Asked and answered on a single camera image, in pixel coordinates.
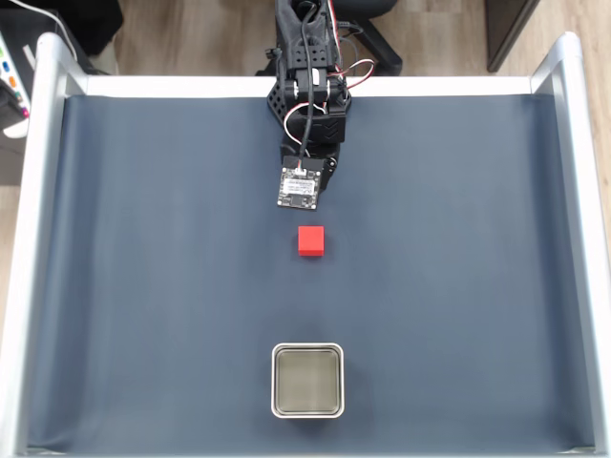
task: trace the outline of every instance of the metal tray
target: metal tray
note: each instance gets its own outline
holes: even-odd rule
[[[55,36],[38,49],[1,456],[606,455],[609,271],[575,35],[531,78],[355,92],[314,214],[275,205],[269,80],[85,76]],[[326,227],[321,260],[297,255],[303,223]],[[281,342],[344,348],[340,418],[274,417]]]

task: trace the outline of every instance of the red cube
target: red cube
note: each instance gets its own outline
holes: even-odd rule
[[[325,226],[299,226],[299,256],[325,254]]]

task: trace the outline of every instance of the black chair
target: black chair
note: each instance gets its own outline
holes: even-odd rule
[[[370,19],[386,14],[396,3],[397,0],[333,0],[339,21],[349,21],[363,29],[355,36],[378,61],[375,74],[380,76],[398,76],[403,60]]]

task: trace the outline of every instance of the robotic arm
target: robotic arm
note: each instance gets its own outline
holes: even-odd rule
[[[267,102],[284,126],[278,205],[315,210],[339,162],[351,101],[332,2],[276,0],[276,24],[268,57],[277,81]]]

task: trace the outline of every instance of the wooden floor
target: wooden floor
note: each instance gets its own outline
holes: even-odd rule
[[[252,75],[265,66],[264,50],[274,45],[274,0],[121,4],[125,24],[116,38],[116,54],[124,74]],[[403,75],[486,74],[483,4],[399,0],[374,22],[403,57]],[[582,41],[605,222],[611,228],[611,1],[541,0],[499,74],[531,74],[564,31],[576,32]],[[18,189],[0,188],[0,312],[18,196]]]

